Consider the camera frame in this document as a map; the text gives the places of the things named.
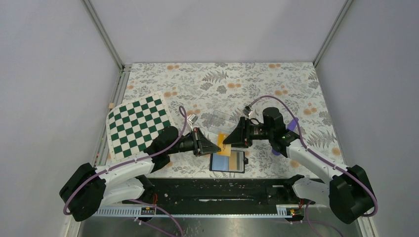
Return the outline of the clear plastic box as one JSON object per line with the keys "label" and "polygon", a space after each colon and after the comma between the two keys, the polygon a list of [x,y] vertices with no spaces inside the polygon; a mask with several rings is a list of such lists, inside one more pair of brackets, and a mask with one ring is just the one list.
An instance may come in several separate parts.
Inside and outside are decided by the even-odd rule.
{"label": "clear plastic box", "polygon": [[238,122],[231,115],[214,110],[209,120],[209,132],[230,134],[237,124]]}

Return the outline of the black leather card holder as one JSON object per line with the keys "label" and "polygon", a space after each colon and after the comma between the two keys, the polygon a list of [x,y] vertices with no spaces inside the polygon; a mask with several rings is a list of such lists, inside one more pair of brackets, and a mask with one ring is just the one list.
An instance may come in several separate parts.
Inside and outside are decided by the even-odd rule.
{"label": "black leather card holder", "polygon": [[249,163],[244,151],[232,151],[230,156],[211,154],[209,170],[214,172],[245,173]]}

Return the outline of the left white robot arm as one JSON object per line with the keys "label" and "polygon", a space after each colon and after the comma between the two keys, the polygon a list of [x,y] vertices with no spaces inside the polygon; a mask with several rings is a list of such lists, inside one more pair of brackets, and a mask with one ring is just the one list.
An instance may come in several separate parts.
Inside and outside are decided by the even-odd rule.
{"label": "left white robot arm", "polygon": [[80,222],[113,203],[129,199],[147,203],[155,186],[146,176],[165,167],[171,154],[192,152],[199,157],[220,150],[198,127],[186,135],[179,135],[174,126],[166,127],[144,150],[144,157],[101,167],[79,166],[59,192],[65,203],[63,213]]}

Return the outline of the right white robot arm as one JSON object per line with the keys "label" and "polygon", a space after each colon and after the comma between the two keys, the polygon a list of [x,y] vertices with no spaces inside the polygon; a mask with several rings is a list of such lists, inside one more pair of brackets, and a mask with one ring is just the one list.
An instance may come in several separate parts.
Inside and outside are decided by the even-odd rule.
{"label": "right white robot arm", "polygon": [[303,175],[288,179],[283,190],[287,202],[305,199],[324,205],[346,224],[351,224],[376,206],[377,200],[363,168],[338,165],[303,146],[301,137],[287,128],[277,108],[264,109],[262,115],[263,122],[258,124],[250,118],[240,117],[223,144],[249,148],[254,140],[267,140],[274,151],[297,161],[320,178],[319,182]]}

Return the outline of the floral table mat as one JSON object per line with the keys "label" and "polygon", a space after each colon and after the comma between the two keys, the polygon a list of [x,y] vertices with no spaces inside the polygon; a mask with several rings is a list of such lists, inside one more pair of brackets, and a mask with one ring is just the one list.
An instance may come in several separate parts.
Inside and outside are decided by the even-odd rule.
{"label": "floral table mat", "polygon": [[[209,132],[214,110],[238,121],[243,108],[251,105],[255,118],[276,107],[285,123],[299,118],[305,143],[324,157],[344,163],[333,122],[326,107],[316,70],[312,63],[137,63],[126,83],[127,102],[160,91],[178,128],[183,119],[178,107],[196,114],[196,125],[216,142],[218,134]],[[245,150],[249,163],[245,173],[212,172],[210,157],[191,152],[174,154],[152,178],[290,178],[296,174],[314,178],[300,163],[272,154],[267,141],[254,141]]]}

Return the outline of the purple cylindrical marker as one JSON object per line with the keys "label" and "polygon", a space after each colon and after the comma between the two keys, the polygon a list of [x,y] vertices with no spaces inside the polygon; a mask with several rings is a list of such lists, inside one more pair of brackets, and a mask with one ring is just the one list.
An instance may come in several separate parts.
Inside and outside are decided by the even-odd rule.
{"label": "purple cylindrical marker", "polygon": [[287,147],[296,139],[299,139],[298,132],[295,133],[299,118],[292,119],[283,131],[274,134],[274,144],[271,144],[272,154],[283,155],[288,158]]}

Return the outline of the green white checkered board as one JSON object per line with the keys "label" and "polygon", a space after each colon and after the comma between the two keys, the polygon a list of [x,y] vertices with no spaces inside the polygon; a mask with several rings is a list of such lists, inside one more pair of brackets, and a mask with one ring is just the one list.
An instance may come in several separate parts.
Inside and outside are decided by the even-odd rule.
{"label": "green white checkered board", "polygon": [[112,109],[106,117],[106,136],[112,162],[141,153],[163,130],[175,123],[160,91]]}

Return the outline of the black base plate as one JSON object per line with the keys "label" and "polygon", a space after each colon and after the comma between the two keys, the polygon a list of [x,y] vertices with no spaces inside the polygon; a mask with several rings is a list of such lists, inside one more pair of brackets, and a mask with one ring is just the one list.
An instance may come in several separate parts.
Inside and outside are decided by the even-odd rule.
{"label": "black base plate", "polygon": [[139,201],[163,206],[220,203],[223,206],[289,205],[308,203],[298,198],[287,179],[151,178],[151,188]]}

